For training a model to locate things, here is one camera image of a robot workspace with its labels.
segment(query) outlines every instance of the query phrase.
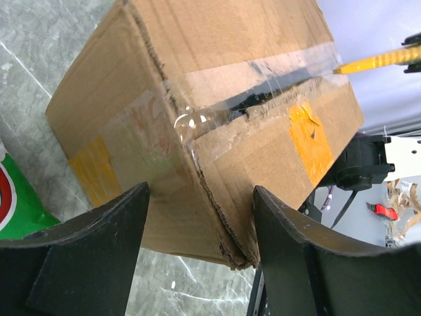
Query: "orange sticker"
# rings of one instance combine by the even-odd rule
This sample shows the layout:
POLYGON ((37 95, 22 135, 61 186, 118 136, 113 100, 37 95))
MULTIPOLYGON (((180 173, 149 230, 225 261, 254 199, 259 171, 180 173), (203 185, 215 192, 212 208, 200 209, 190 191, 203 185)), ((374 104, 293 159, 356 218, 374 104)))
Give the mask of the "orange sticker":
POLYGON ((68 162, 94 207, 121 194, 102 137, 97 136, 68 162))
POLYGON ((290 107, 288 114, 291 121, 289 134, 311 183, 317 186, 334 162, 322 123, 312 115, 309 102, 290 107))

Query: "marble tile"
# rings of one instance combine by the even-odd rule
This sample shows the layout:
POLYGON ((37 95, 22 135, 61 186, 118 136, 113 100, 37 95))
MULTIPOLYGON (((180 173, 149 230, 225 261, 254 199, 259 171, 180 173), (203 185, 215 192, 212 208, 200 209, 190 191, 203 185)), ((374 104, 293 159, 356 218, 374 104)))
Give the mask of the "marble tile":
MULTIPOLYGON (((45 119, 45 109, 112 0, 3 0, 0 138, 46 208, 62 220, 89 203, 45 119)), ((254 271, 149 250, 137 262, 127 316, 246 314, 254 271)))
POLYGON ((127 316, 245 316, 254 270, 141 250, 127 316))
POLYGON ((4 47, 0 96, 0 138, 44 206, 62 220, 86 211, 89 203, 45 118, 50 97, 4 47))
POLYGON ((2 0, 0 41, 52 95, 113 0, 2 0))

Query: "green bag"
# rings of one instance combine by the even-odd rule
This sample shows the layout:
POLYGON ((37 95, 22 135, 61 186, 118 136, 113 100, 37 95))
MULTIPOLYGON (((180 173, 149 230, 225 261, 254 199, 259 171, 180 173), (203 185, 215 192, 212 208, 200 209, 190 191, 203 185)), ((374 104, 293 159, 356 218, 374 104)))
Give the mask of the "green bag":
POLYGON ((0 239, 21 239, 59 222, 44 210, 0 141, 0 239))

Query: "torn cardboard edge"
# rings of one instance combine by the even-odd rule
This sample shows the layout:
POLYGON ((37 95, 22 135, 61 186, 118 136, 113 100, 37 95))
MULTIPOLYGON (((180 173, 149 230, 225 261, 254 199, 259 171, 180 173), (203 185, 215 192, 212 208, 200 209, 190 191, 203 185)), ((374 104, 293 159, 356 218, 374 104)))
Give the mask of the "torn cardboard edge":
MULTIPOLYGON (((202 108, 202 113, 207 112, 207 115, 205 116, 206 122, 211 122, 210 126, 207 126, 205 130, 203 128, 196 127, 196 124, 204 123, 201 122, 201 119, 204 117, 204 115, 200 114, 199 111, 190 112, 185 111, 187 107, 189 107, 189 102, 191 102, 190 99, 185 99, 184 97, 181 97, 181 95, 185 95, 187 93, 182 93, 182 87, 185 85, 183 83, 184 80, 180 80, 179 82, 175 79, 168 80, 165 72, 164 67, 162 63, 159 61, 159 58, 157 54, 155 53, 155 50, 153 48, 153 44, 151 43, 149 34, 147 32, 147 29, 142 21, 142 18, 140 17, 136 7, 133 5, 131 1, 124 0, 122 2, 123 8, 126 7, 128 9, 128 12, 130 13, 130 16, 132 17, 133 21, 137 25, 137 28, 139 30, 140 38, 144 42, 147 52, 149 54, 149 58, 151 62, 155 65, 155 70, 159 74, 161 83, 158 85, 157 88, 157 96, 163 97, 166 101, 165 104, 169 105, 169 108, 167 108, 168 115, 170 116, 170 120, 172 117, 172 123, 174 123, 174 127, 176 130, 179 130, 180 127, 187 128, 187 131, 201 131, 200 133, 196 133, 194 135, 189 135, 190 137, 184 137, 180 140, 182 145, 187 149, 187 151, 184 151, 184 155, 189 155, 188 161, 192 161, 193 164, 191 164, 190 169, 197 174, 198 180, 201 183, 201 186, 203 190, 205 191, 206 195, 209 198, 209 201, 211 202, 213 209, 218 215, 218 218, 221 220, 223 227, 228 231, 230 238, 234 241, 235 245, 240 249, 241 253, 245 256, 245 262, 252 263, 254 266, 258 264, 259 258, 256 257, 256 253, 258 251, 249 251, 247 250, 247 247, 243 245, 238 239, 235 234, 235 231, 230 227, 229 221, 226 219, 225 214, 219 206, 219 204, 216 202, 211 190, 207 186, 206 179, 203 176, 203 173, 201 172, 202 165, 199 165, 199 162, 196 160, 194 156, 194 149, 191 148, 190 145, 188 145, 189 142, 193 141, 194 139, 197 139, 198 137, 201 137, 202 135, 207 134, 210 130, 214 130, 222 125, 230 125, 230 122, 225 121, 227 120, 227 116, 230 114, 230 110, 232 110, 232 99, 231 100, 220 100, 221 97, 224 96, 218 96, 216 99, 212 101, 217 101, 217 104, 212 104, 209 107, 209 101, 207 101, 208 107, 204 107, 206 104, 201 104, 199 108, 202 108), (173 91, 178 91, 178 95, 174 96, 173 91), (182 103, 186 103, 186 106, 178 105, 178 102, 181 101, 182 103), (222 117, 222 122, 219 124, 215 123, 215 113, 217 115, 220 115, 222 117), (185 122, 184 126, 180 124, 180 117, 184 116, 183 122, 185 122), (196 119, 193 119, 193 122, 195 124, 194 128, 191 128, 189 124, 191 124, 192 117, 196 116, 196 119)), ((200 91, 202 87, 203 78, 207 78, 208 81, 215 81, 215 72, 223 72, 225 75, 228 76, 235 76, 236 78, 247 78, 247 81, 244 81, 242 84, 238 84, 236 82, 235 88, 241 89, 240 96, 236 95, 232 98, 237 98, 239 103, 243 102, 244 100, 241 98, 250 98, 255 97, 255 95, 261 95, 263 93, 266 97, 272 97, 273 100, 269 102, 268 100, 261 100, 260 104, 254 105, 253 107, 250 107, 249 109, 239 109, 239 110, 245 110, 245 113, 247 114, 249 119, 249 115, 253 113, 266 113, 266 116, 270 117, 272 115, 273 119, 276 119, 279 116, 285 116, 287 114, 287 107, 296 105, 297 103, 302 103, 303 101, 312 101, 313 98, 318 97, 317 93, 314 95, 309 95, 308 92, 317 92, 318 88, 320 87, 320 81, 324 80, 325 86, 329 86, 329 88, 325 88, 324 92, 329 90, 334 90, 335 88, 338 88, 339 86, 343 86, 348 83, 348 80, 345 76, 333 76, 330 73, 330 70, 332 68, 335 68, 335 66, 338 65, 337 61, 337 52, 335 50, 334 44, 326 43, 321 44, 315 47, 311 47, 308 49, 304 49, 302 51, 296 51, 291 53, 285 53, 279 56, 272 56, 267 57, 261 60, 257 61, 251 61, 251 62, 244 62, 236 65, 226 65, 222 67, 213 68, 210 70, 202 70, 196 73, 187 74, 185 78, 187 78, 187 84, 191 88, 188 92, 191 90, 193 91, 200 91), (331 58, 327 58, 324 60, 317 60, 317 56, 323 56, 326 57, 326 55, 330 55, 331 58), (278 69, 282 69, 282 71, 285 71, 285 62, 288 62, 291 67, 291 72, 279 74, 278 69), (249 74, 249 70, 253 70, 254 76, 245 76, 241 74, 249 74), (286 78, 287 84, 278 82, 279 78, 286 78), (314 84, 314 89, 309 89, 309 85, 314 84), (274 91, 273 86, 278 86, 278 90, 274 91)), ((194 109, 197 108, 197 100, 199 98, 196 97, 195 100, 193 100, 194 109)), ((259 124, 256 124, 253 127, 254 132, 257 132, 261 130, 262 126, 259 126, 259 124)), ((227 136, 223 137, 224 140, 231 140, 232 137, 227 136)), ((222 145, 220 146, 223 151, 220 153, 217 153, 214 157, 210 158, 210 162, 214 160, 215 158, 220 157, 223 155, 227 150, 229 150, 232 147, 232 144, 222 145)), ((234 261, 235 266, 237 267, 245 267, 244 263, 239 262, 237 259, 234 259, 235 256, 232 255, 229 251, 229 248, 227 248, 225 245, 221 244, 221 249, 224 250, 222 252, 223 256, 228 260, 228 262, 234 261)))
MULTIPOLYGON (((290 100, 290 104, 289 105, 291 105, 291 106, 294 106, 295 105, 296 106, 296 104, 297 104, 297 102, 295 102, 295 99, 292 98, 290 100)), ((301 109, 302 107, 304 107, 304 108, 307 107, 308 108, 308 106, 309 106, 308 102, 302 103, 302 104, 299 103, 298 106, 296 106, 296 109, 301 109)), ((259 111, 259 107, 257 107, 256 109, 253 109, 253 111, 258 112, 259 111)), ((285 116, 283 114, 283 111, 279 111, 279 109, 271 108, 271 110, 269 111, 269 113, 271 111, 273 113, 277 113, 276 116, 278 118, 285 116)), ((225 130, 225 129, 233 128, 234 130, 238 130, 238 128, 237 128, 239 126, 237 124, 238 122, 239 121, 235 120, 235 121, 231 122, 231 124, 228 124, 226 126, 222 126, 220 129, 225 130)), ((268 122, 268 124, 266 124, 265 126, 270 126, 272 123, 273 122, 268 122)), ((306 111, 303 111, 303 115, 299 117, 298 124, 299 124, 299 126, 298 126, 298 132, 300 132, 300 131, 303 130, 302 129, 302 127, 303 127, 302 124, 304 124, 304 127, 305 128, 308 125, 310 125, 310 128, 313 128, 313 127, 322 128, 322 124, 318 120, 317 116, 314 115, 312 118, 310 118, 310 115, 306 111)), ((212 134, 214 134, 213 135, 214 138, 221 140, 221 142, 222 142, 221 148, 225 148, 224 147, 224 141, 227 140, 227 139, 230 139, 230 138, 229 137, 225 137, 225 136, 224 137, 220 137, 220 135, 221 135, 221 130, 220 129, 218 129, 218 130, 212 130, 210 133, 201 136, 199 138, 199 140, 201 140, 202 143, 203 142, 212 142, 212 134)), ((255 130, 255 132, 250 132, 250 134, 247 135, 247 137, 251 137, 254 133, 257 133, 257 131, 262 131, 262 126, 260 126, 259 128, 257 128, 255 130)), ((323 135, 324 135, 323 131, 322 130, 319 130, 318 137, 319 138, 322 138, 322 139, 324 137, 324 141, 319 143, 321 145, 321 148, 322 148, 322 151, 320 151, 320 150, 318 151, 319 152, 319 155, 311 155, 311 156, 308 156, 308 152, 309 151, 308 152, 305 152, 305 150, 308 149, 308 148, 305 147, 305 144, 309 144, 309 142, 303 142, 303 146, 301 146, 301 148, 302 148, 303 151, 301 152, 300 156, 301 156, 301 159, 302 160, 305 159, 305 157, 308 158, 307 159, 307 163, 305 163, 305 166, 307 168, 308 175, 309 175, 310 180, 313 183, 313 185, 317 184, 320 181, 320 179, 325 175, 325 173, 328 171, 328 169, 331 167, 331 165, 334 162, 334 158, 333 158, 333 155, 331 153, 331 149, 330 149, 329 143, 327 142, 326 137, 323 136, 323 135), (324 159, 322 159, 322 161, 325 162, 325 163, 324 164, 319 164, 319 165, 313 164, 314 163, 314 159, 320 158, 320 155, 324 158, 324 159)), ((231 225, 230 225, 230 223, 232 223, 232 224, 235 223, 236 224, 236 222, 233 221, 233 219, 227 219, 226 218, 226 215, 223 212, 223 208, 218 204, 218 202, 214 198, 214 196, 212 194, 213 190, 211 190, 209 188, 209 185, 207 184, 206 177, 204 176, 204 174, 202 172, 202 170, 204 170, 204 167, 205 166, 211 164, 212 161, 214 161, 215 159, 219 158, 220 156, 222 156, 223 154, 225 154, 226 152, 228 152, 229 150, 231 150, 233 147, 229 147, 228 150, 223 149, 222 150, 223 152, 220 152, 219 151, 220 153, 216 157, 209 157, 209 160, 208 161, 207 160, 202 161, 201 160, 202 157, 201 158, 196 158, 196 162, 195 162, 196 165, 197 165, 196 166, 196 170, 197 171, 200 171, 200 173, 199 173, 200 181, 201 181, 203 187, 205 188, 205 190, 207 191, 208 196, 210 197, 210 199, 212 201, 212 204, 214 205, 214 208, 218 211, 218 214, 219 214, 220 218, 224 222, 225 227, 230 231, 230 234, 233 236, 233 238, 235 238, 234 240, 235 240, 236 244, 246 254, 248 260, 250 262, 253 262, 252 261, 253 260, 252 258, 253 258, 253 256, 254 256, 255 253, 258 253, 258 249, 256 248, 256 251, 251 250, 251 249, 253 249, 253 247, 251 245, 254 244, 255 247, 257 246, 256 237, 254 236, 254 234, 251 236, 251 239, 254 240, 254 242, 253 243, 252 242, 246 242, 245 244, 247 244, 247 247, 245 247, 245 245, 241 244, 241 241, 236 238, 236 233, 238 233, 239 231, 234 230, 231 227, 231 225)), ((238 226, 240 226, 240 228, 244 228, 245 230, 247 230, 247 225, 246 224, 245 225, 241 225, 240 224, 238 226)))

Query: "clear packing tape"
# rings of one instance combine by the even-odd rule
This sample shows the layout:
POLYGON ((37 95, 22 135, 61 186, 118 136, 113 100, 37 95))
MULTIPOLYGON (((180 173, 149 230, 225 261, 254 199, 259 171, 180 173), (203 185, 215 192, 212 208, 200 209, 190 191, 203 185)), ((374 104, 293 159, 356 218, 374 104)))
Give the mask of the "clear packing tape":
POLYGON ((347 77, 332 74, 338 65, 330 42, 163 82, 139 78, 133 101, 92 128, 69 163, 95 206, 148 182, 144 247, 257 265, 254 186, 298 207, 361 121, 347 77))
POLYGON ((332 74, 338 65, 339 55, 331 42, 168 79, 142 92, 104 125, 97 137, 70 158, 70 165, 93 204, 101 205, 138 182, 138 172, 124 170, 139 163, 129 157, 141 157, 144 163, 139 167, 150 170, 142 170, 141 178, 154 181, 154 166, 164 173, 165 165, 171 169, 177 164, 179 146, 200 169, 280 117, 289 116, 291 138, 315 184, 333 157, 310 105, 348 84, 346 76, 332 74), (203 142, 197 142, 199 138, 218 144, 202 151, 200 161, 196 151, 203 142), (313 155, 307 154, 310 148, 313 155), (125 161, 118 152, 124 153, 125 161))
POLYGON ((387 182, 386 206, 393 208, 399 219, 387 222, 386 237, 397 246, 405 241, 408 231, 421 221, 421 203, 417 188, 417 183, 402 179, 387 182))

